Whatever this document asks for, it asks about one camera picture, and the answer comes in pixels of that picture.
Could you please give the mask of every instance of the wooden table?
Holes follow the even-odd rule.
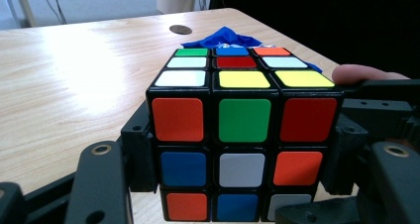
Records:
[[[28,193],[74,172],[85,147],[119,137],[181,43],[224,26],[285,47],[328,77],[337,66],[235,9],[0,32],[0,181]],[[158,194],[132,198],[136,223],[164,222]]]

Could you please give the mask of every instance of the rubik's cube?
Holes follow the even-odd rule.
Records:
[[[343,91],[285,48],[179,49],[147,90],[167,221],[313,201]]]

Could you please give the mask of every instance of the human hand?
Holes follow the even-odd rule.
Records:
[[[339,85],[352,85],[369,79],[409,79],[409,77],[400,73],[385,72],[374,67],[360,64],[342,64],[334,69],[332,78],[333,81]]]

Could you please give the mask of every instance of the yellow square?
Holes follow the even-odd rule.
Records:
[[[229,88],[269,88],[260,71],[220,71],[220,86]]]
[[[334,87],[335,84],[317,71],[283,70],[276,71],[278,78],[289,87]]]

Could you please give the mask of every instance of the cube front face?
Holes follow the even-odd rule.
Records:
[[[165,220],[274,221],[311,202],[342,100],[284,48],[177,50],[147,91]]]

